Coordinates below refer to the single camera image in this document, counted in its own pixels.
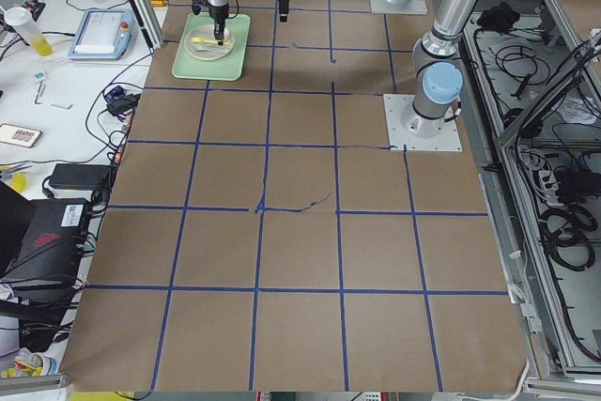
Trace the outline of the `white round plate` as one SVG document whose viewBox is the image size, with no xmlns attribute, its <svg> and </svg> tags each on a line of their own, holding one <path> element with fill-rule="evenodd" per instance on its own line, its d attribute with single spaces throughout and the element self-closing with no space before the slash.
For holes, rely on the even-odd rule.
<svg viewBox="0 0 601 401">
<path fill-rule="evenodd" d="M 199 25 L 189 31 L 184 38 L 184 48 L 193 57 L 205 61 L 213 61 L 225 57 L 235 45 L 235 37 L 228 29 L 224 29 L 223 43 L 214 37 L 212 24 Z"/>
</svg>

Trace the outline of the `yellow plastic fork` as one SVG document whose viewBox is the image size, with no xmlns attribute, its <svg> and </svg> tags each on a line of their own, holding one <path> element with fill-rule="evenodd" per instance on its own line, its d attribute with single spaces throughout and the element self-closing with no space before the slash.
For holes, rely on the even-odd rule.
<svg viewBox="0 0 601 401">
<path fill-rule="evenodd" d="M 228 46 L 228 45 L 233 45 L 234 41 L 231 39 L 218 40 L 218 39 L 207 39 L 207 38 L 202 38 L 202 37 L 192 37 L 191 43 L 224 47 L 224 46 Z"/>
</svg>

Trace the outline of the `pale green spoon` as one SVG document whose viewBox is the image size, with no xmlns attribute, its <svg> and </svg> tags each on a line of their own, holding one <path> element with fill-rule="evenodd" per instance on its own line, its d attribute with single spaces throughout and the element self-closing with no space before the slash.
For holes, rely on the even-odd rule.
<svg viewBox="0 0 601 401">
<path fill-rule="evenodd" d="M 193 48 L 197 52 L 212 52 L 217 54 L 225 54 L 228 52 L 228 48 L 224 45 L 214 45 L 214 44 L 203 44 L 203 43 L 195 43 Z"/>
</svg>

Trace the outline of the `light green tray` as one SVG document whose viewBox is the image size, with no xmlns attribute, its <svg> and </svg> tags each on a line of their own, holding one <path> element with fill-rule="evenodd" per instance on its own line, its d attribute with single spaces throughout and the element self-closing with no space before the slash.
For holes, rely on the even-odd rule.
<svg viewBox="0 0 601 401">
<path fill-rule="evenodd" d="M 213 61 L 205 61 L 191 56 L 184 48 L 185 35 L 199 25 L 212 24 L 213 20 L 207 13 L 195 16 L 188 15 L 182 38 L 177 48 L 176 58 L 172 67 L 172 75 L 180 79 L 206 79 L 214 81 L 236 81 L 241 73 L 249 35 L 251 19 L 248 15 L 239 14 L 226 21 L 228 28 L 235 37 L 233 50 Z"/>
</svg>

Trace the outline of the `blue teach pendant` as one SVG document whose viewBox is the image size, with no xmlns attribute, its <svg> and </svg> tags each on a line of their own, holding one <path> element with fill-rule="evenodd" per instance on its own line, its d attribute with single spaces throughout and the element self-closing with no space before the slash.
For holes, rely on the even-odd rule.
<svg viewBox="0 0 601 401">
<path fill-rule="evenodd" d="M 134 17 L 130 9 L 90 9 L 68 52 L 71 60 L 116 60 L 131 41 Z"/>
</svg>

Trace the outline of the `yellow liquid bottle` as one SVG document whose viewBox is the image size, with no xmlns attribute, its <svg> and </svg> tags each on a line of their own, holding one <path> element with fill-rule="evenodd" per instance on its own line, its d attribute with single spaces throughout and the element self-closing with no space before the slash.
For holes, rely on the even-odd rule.
<svg viewBox="0 0 601 401">
<path fill-rule="evenodd" d="M 4 13 L 4 19 L 25 42 L 40 56 L 53 53 L 53 48 L 36 25 L 32 13 L 24 7 L 9 8 Z"/>
</svg>

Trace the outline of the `black power brick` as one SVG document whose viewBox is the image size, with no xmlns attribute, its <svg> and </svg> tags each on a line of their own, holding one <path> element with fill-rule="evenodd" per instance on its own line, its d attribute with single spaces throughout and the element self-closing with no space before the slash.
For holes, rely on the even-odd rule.
<svg viewBox="0 0 601 401">
<path fill-rule="evenodd" d="M 94 191 L 109 174 L 105 164 L 57 163 L 53 172 L 42 181 L 42 192 L 54 197 L 52 188 L 72 191 Z"/>
</svg>

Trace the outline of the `smartphone on desk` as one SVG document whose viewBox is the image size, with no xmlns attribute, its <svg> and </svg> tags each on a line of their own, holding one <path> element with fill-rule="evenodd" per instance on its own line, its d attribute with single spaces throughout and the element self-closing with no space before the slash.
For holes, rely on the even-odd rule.
<svg viewBox="0 0 601 401">
<path fill-rule="evenodd" d="M 37 144 L 42 134 L 42 131 L 23 126 L 8 123 L 0 125 L 0 142 L 6 145 L 32 148 Z"/>
</svg>

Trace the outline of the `black laptop computer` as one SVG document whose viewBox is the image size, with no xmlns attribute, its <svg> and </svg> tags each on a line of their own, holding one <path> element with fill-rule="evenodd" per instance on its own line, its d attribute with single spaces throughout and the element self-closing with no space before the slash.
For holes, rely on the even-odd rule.
<svg viewBox="0 0 601 401">
<path fill-rule="evenodd" d="M 1 184 L 1 283 L 16 301 L 1 315 L 57 325 L 65 314 L 51 290 L 75 284 L 91 206 L 84 198 L 28 200 Z"/>
</svg>

